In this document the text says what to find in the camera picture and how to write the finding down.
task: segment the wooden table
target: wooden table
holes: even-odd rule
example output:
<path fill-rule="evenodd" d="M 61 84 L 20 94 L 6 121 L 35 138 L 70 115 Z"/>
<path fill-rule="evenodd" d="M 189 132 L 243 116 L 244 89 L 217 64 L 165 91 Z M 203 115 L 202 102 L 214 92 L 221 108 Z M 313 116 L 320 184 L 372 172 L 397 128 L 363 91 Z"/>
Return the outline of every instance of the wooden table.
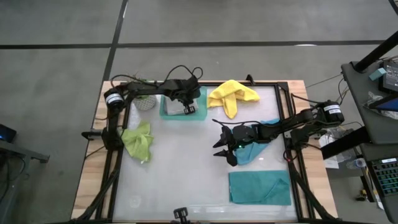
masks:
<path fill-rule="evenodd" d="M 301 96 L 303 98 L 307 97 L 307 92 L 305 90 L 305 85 L 303 80 L 280 80 L 279 82 L 287 82 L 289 84 L 289 90 L 291 93 Z M 103 93 L 111 88 L 110 82 L 104 82 L 101 95 L 99 98 L 99 102 L 96 110 L 96 118 L 105 118 L 106 117 L 106 104 L 103 98 Z M 288 117 L 287 113 L 287 104 L 284 101 L 284 96 L 282 95 L 282 104 L 284 106 L 285 117 Z M 300 111 L 307 109 L 310 107 L 307 101 L 303 101 L 300 99 L 295 99 L 296 111 L 299 113 Z M 123 113 L 121 113 L 120 121 L 123 120 Z M 106 126 L 106 121 L 95 120 L 93 124 L 93 128 L 95 129 L 103 129 Z M 310 144 L 319 146 L 318 141 L 311 139 Z M 87 154 L 97 150 L 103 146 L 102 140 L 94 140 L 90 141 L 87 149 Z M 305 168 L 307 171 L 308 182 L 311 188 L 311 191 L 315 194 L 319 202 L 326 208 L 326 210 L 337 217 L 337 211 L 335 207 L 335 201 L 333 200 L 333 195 L 331 193 L 330 184 L 328 175 L 326 173 L 325 165 L 323 163 L 322 153 L 319 149 L 315 149 L 313 147 L 307 147 L 303 149 L 303 158 L 305 163 Z M 83 164 L 83 170 L 80 177 L 80 183 L 78 187 L 78 191 L 76 194 L 75 204 L 73 206 L 72 218 L 79 217 L 87 208 L 87 206 L 93 201 L 96 194 L 100 191 L 101 180 L 104 170 L 104 164 L 106 159 L 106 150 L 102 149 L 97 153 L 90 156 L 89 159 L 85 161 Z M 105 198 L 105 202 L 109 200 L 110 190 L 107 193 Z M 300 201 L 302 203 L 303 214 L 304 217 L 308 217 L 307 206 L 305 204 L 305 197 L 303 192 L 300 190 Z M 106 216 L 108 212 L 108 203 L 105 203 L 103 209 L 103 217 Z"/>

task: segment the yellow cloth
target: yellow cloth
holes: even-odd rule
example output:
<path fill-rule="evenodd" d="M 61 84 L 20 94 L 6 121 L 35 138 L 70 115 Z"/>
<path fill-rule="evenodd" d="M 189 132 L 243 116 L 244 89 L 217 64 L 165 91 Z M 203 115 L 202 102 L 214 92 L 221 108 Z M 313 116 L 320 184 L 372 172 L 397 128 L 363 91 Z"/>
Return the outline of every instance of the yellow cloth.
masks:
<path fill-rule="evenodd" d="M 260 96 L 239 82 L 228 80 L 208 95 L 207 108 L 223 106 L 225 114 L 232 119 L 238 112 L 236 100 L 259 101 Z"/>

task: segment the small potted plant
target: small potted plant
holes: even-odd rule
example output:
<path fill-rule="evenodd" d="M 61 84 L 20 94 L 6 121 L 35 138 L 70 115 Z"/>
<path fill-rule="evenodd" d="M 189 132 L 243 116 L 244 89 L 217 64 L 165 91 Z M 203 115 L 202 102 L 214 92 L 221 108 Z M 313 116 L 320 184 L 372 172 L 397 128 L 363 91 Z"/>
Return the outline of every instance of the small potted plant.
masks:
<path fill-rule="evenodd" d="M 142 82 L 147 81 L 146 79 L 137 77 L 137 75 L 134 75 L 133 77 L 135 78 L 133 82 L 136 83 L 140 83 L 140 81 Z M 132 102 L 134 103 L 137 109 L 145 111 L 153 108 L 156 105 L 156 96 L 155 95 L 137 96 L 132 100 Z"/>

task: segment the keyboard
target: keyboard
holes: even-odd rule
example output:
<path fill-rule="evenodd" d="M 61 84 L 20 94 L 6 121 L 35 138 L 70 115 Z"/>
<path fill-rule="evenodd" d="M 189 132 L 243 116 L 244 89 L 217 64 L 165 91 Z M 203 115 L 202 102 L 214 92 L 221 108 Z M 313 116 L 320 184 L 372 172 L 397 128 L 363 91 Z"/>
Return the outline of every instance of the keyboard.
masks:
<path fill-rule="evenodd" d="M 383 196 L 398 195 L 398 158 L 372 161 L 379 188 Z"/>

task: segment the white pot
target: white pot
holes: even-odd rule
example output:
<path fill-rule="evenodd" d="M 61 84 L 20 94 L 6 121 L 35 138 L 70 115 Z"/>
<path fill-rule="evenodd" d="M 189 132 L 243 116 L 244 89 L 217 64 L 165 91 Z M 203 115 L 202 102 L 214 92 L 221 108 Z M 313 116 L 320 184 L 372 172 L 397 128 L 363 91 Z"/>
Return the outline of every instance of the white pot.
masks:
<path fill-rule="evenodd" d="M 153 108 L 156 105 L 156 96 L 150 95 L 144 99 L 135 98 L 132 100 L 132 102 L 137 109 L 145 111 Z"/>

